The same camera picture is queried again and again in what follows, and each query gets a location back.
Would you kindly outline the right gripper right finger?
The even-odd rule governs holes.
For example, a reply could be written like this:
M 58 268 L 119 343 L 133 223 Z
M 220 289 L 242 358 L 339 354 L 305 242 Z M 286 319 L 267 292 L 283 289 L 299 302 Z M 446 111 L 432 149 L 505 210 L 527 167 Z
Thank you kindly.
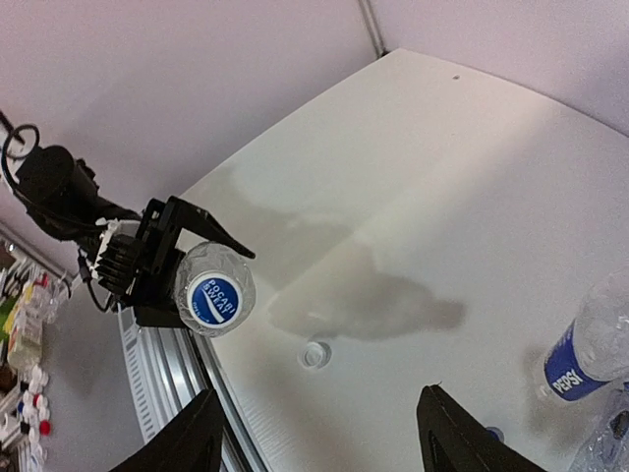
M 439 385 L 425 386 L 416 409 L 426 471 L 540 471 L 497 439 Z

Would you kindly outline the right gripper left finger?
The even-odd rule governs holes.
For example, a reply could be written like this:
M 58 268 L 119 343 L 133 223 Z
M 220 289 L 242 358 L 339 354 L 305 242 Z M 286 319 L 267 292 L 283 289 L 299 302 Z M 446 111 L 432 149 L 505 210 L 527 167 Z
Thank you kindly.
M 217 472 L 224 424 L 217 393 L 204 389 L 152 440 L 112 471 Z

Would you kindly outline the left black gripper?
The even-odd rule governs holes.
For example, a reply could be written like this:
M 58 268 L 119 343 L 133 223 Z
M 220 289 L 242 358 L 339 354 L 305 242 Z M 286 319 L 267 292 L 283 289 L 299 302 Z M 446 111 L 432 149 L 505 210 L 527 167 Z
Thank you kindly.
M 142 327 L 183 327 L 174 301 L 174 283 L 184 253 L 176 248 L 182 230 L 228 247 L 253 260 L 256 254 L 234 239 L 205 209 L 177 197 L 149 201 L 136 238 L 142 250 L 129 305 Z

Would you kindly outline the blue Pepsi bottle cap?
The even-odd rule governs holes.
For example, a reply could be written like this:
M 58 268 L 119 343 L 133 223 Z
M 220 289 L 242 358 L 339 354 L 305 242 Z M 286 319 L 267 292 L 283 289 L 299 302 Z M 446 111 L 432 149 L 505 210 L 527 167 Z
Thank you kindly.
M 504 435 L 500 429 L 496 427 L 486 427 L 486 430 L 497 440 L 500 442 L 504 442 Z

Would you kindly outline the clear ribbed plastic bottle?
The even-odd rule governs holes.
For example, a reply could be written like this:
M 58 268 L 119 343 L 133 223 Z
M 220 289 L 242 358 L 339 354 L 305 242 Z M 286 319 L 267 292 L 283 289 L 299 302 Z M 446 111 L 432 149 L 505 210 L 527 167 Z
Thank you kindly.
M 203 242 L 182 258 L 173 300 L 186 327 L 218 337 L 252 313 L 257 289 L 244 257 L 218 243 Z

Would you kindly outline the Pocari Sweat blue white cap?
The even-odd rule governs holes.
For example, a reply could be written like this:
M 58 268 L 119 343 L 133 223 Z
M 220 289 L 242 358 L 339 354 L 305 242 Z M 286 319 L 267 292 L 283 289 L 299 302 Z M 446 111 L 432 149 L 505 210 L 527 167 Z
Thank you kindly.
M 232 277 L 206 271 L 196 276 L 187 289 L 187 307 L 201 327 L 235 327 L 245 314 L 243 290 Z

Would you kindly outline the Pepsi bottle blue label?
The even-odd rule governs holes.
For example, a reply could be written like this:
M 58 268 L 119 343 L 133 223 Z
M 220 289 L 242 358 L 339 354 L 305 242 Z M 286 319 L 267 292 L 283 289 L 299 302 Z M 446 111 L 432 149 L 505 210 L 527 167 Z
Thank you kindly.
M 628 270 L 611 273 L 585 295 L 578 314 L 534 369 L 535 394 L 579 401 L 628 380 Z

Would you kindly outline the clear white bottle cap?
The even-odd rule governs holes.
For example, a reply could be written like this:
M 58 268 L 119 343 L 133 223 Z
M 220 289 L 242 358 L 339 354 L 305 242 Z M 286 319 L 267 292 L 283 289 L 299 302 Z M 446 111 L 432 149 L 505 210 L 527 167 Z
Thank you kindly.
M 300 354 L 300 363 L 305 369 L 319 370 L 331 359 L 331 348 L 326 342 L 309 341 Z

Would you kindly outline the crushed clear plastic bottle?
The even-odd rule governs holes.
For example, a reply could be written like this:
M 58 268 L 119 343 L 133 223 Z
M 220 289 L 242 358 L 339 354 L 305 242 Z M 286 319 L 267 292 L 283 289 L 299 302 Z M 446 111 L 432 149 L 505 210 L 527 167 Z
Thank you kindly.
M 591 435 L 577 451 L 569 471 L 628 470 L 628 383 L 611 392 Z

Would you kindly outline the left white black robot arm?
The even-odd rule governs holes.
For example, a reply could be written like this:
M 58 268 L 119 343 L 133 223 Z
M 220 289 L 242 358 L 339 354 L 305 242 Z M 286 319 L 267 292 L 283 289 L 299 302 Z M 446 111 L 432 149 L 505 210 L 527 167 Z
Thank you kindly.
M 139 325 L 185 325 L 175 302 L 176 272 L 185 257 L 177 247 L 182 231 L 244 258 L 256 256 L 207 210 L 178 197 L 152 199 L 143 213 L 100 197 L 93 171 L 64 147 L 35 147 L 17 171 L 3 156 L 1 169 L 37 226 L 59 241 L 76 243 L 81 270 L 115 302 L 133 308 Z

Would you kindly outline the cluttered background shelf items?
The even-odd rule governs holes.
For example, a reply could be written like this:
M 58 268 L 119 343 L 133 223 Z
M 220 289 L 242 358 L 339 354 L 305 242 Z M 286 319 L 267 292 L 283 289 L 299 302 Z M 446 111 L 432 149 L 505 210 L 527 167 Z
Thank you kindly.
M 64 275 L 1 237 L 1 469 L 41 471 L 52 433 L 44 329 L 72 295 Z

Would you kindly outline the aluminium front rail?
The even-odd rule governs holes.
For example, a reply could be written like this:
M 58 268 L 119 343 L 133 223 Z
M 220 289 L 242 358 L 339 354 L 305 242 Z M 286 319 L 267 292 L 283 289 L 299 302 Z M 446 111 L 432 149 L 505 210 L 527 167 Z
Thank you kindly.
M 129 386 L 142 433 L 149 443 L 202 390 L 217 392 L 226 417 L 222 471 L 268 471 L 211 341 L 174 328 L 140 327 L 135 314 L 118 314 Z

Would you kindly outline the left aluminium corner post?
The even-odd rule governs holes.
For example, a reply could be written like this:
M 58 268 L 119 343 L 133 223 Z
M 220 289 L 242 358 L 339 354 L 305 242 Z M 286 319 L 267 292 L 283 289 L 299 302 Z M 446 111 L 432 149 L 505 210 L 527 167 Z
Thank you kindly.
M 381 28 L 378 24 L 371 0 L 358 0 L 361 15 L 370 37 L 372 48 L 377 59 L 384 57 L 388 50 L 385 46 Z

